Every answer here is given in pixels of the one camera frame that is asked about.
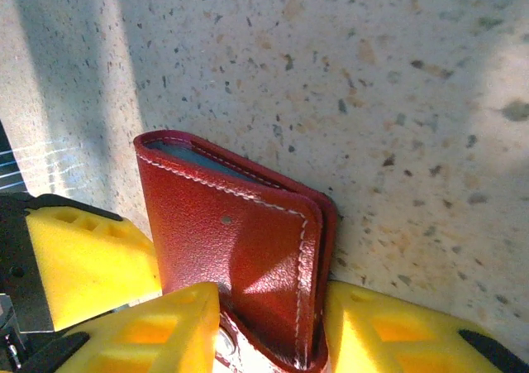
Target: white stitching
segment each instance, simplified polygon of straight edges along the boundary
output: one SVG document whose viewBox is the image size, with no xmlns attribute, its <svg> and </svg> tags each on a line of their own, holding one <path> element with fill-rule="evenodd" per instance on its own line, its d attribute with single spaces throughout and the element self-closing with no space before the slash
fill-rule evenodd
<svg viewBox="0 0 529 373">
<path fill-rule="evenodd" d="M 155 141 L 163 141 L 163 140 L 175 140 L 175 141 L 183 141 L 183 142 L 187 141 L 187 140 L 184 140 L 184 139 L 180 139 L 179 137 L 166 136 L 166 137 L 161 137 L 159 139 L 149 140 L 149 141 L 146 141 L 145 143 L 154 143 Z M 265 183 L 267 185 L 275 187 L 276 189 L 281 189 L 281 187 L 278 186 L 277 184 L 270 183 L 268 180 L 265 180 L 262 177 L 259 177 L 258 175 L 253 174 L 253 173 L 249 172 L 248 170 L 245 170 L 245 169 L 241 168 L 240 166 L 232 164 L 231 162 L 228 162 L 227 160 L 223 160 L 221 157 L 218 157 L 218 156 L 212 154 L 211 152 L 205 151 L 203 148 L 201 148 L 199 146 L 192 145 L 192 147 L 196 148 L 197 150 L 199 150 L 203 154 L 208 155 L 212 159 L 222 162 L 224 165 L 231 166 L 233 169 L 241 171 L 245 175 L 249 175 L 250 177 L 252 177 L 252 178 L 254 178 L 256 180 L 259 180 L 259 181 L 261 181 L 261 182 L 263 182 L 263 183 Z"/>
<path fill-rule="evenodd" d="M 297 364 L 300 365 L 300 362 L 299 362 L 299 351 L 298 351 L 298 345 L 299 345 L 299 319 L 301 318 L 301 274 L 302 274 L 302 271 L 301 271 L 301 265 L 302 265 L 302 256 L 303 256 L 303 246 L 304 246 L 304 242 L 305 242 L 305 230 L 306 230 L 306 226 L 308 224 L 308 220 L 307 218 L 305 217 L 305 215 L 301 212 L 297 212 L 295 210 L 292 210 L 292 209 L 287 209 L 287 208 L 284 208 L 282 206 L 279 206 L 279 205 L 275 205 L 275 204 L 272 204 L 272 203 L 266 203 L 264 201 L 261 201 L 259 199 L 256 199 L 256 197 L 254 195 L 249 195 L 249 194 L 244 194 L 244 193 L 241 193 L 239 191 L 235 191 L 233 189 L 228 189 L 222 185 L 219 185 L 219 184 L 214 184 L 214 183 L 210 183 L 206 180 L 203 180 L 203 179 L 199 179 L 197 177 L 193 177 L 191 175 L 186 175 L 185 173 L 183 172 L 180 172 L 179 170 L 176 170 L 176 169 L 172 169 L 172 168 L 169 168 L 168 166 L 165 166 L 164 164 L 161 164 L 159 162 L 154 162 L 153 160 L 150 160 L 146 157 L 144 157 L 143 155 L 139 154 L 136 152 L 136 155 L 143 161 L 145 161 L 147 164 L 150 164 L 154 167 L 157 167 L 157 168 L 160 168 L 160 169 L 163 169 L 163 170 L 167 170 L 168 172 L 171 172 L 177 176 L 181 176 L 181 177 L 184 177 L 185 179 L 189 179 L 189 180 L 192 180 L 196 183 L 200 183 L 200 184 L 203 184 L 203 185 L 206 185 L 207 187 L 210 187 L 210 188 L 213 188 L 213 189 L 218 189 L 219 191 L 223 191 L 227 194 L 233 194 L 235 195 L 236 197 L 241 197 L 243 198 L 244 200 L 246 201 L 251 201 L 251 202 L 255 202 L 255 203 L 258 203 L 258 204 L 261 204 L 261 205 L 264 205 L 266 206 L 267 208 L 274 208 L 274 209 L 278 209 L 278 210 L 281 210 L 283 212 L 286 212 L 286 213 L 291 213 L 291 214 L 296 214 L 298 216 L 300 216 L 302 219 L 303 219 L 303 224 L 301 226 L 302 228 L 302 231 L 301 233 L 299 234 L 299 238 L 300 238 L 300 242 L 299 242 L 299 255 L 298 255 L 298 288 L 297 288 L 297 291 L 296 291 L 296 298 L 297 298 L 297 303 L 296 303 L 296 332 L 295 332 L 295 341 L 296 341 L 296 362 Z"/>
</svg>

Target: leather wallet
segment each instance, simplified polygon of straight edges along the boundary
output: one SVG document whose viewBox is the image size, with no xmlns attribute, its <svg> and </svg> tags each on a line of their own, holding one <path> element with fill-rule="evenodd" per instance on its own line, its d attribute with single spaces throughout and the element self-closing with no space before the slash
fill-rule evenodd
<svg viewBox="0 0 529 373">
<path fill-rule="evenodd" d="M 200 137 L 134 140 L 162 290 L 218 283 L 232 371 L 322 371 L 337 212 L 292 179 Z"/>
</svg>

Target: terrazzo surface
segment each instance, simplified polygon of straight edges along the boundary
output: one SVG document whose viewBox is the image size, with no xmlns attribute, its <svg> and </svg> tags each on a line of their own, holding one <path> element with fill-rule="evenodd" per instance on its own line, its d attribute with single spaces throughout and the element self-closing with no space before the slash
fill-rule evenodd
<svg viewBox="0 0 529 373">
<path fill-rule="evenodd" d="M 321 190 L 332 276 L 529 360 L 529 0 L 0 0 L 34 194 L 148 232 L 132 138 L 176 128 Z"/>
</svg>

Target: yellow foam pad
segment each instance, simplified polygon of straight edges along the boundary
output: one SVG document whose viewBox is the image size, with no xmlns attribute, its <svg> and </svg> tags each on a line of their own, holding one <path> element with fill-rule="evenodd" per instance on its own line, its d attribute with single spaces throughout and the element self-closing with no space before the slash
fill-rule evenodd
<svg viewBox="0 0 529 373">
<path fill-rule="evenodd" d="M 90 339 L 57 373 L 211 372 L 217 285 L 201 283 L 77 326 Z"/>
<path fill-rule="evenodd" d="M 153 244 L 129 220 L 53 207 L 26 224 L 56 331 L 160 291 Z"/>
<path fill-rule="evenodd" d="M 334 373 L 498 373 L 459 334 L 480 327 L 342 282 L 327 288 L 325 330 Z"/>
</svg>

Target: speckled stone surface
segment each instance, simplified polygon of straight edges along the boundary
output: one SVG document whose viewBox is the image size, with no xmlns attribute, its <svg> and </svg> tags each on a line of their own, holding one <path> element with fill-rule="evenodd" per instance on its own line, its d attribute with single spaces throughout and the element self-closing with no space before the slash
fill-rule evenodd
<svg viewBox="0 0 529 373">
<path fill-rule="evenodd" d="M 329 194 L 332 274 L 529 360 L 529 0 L 0 0 L 31 192 L 148 231 L 134 135 L 178 128 Z"/>
</svg>

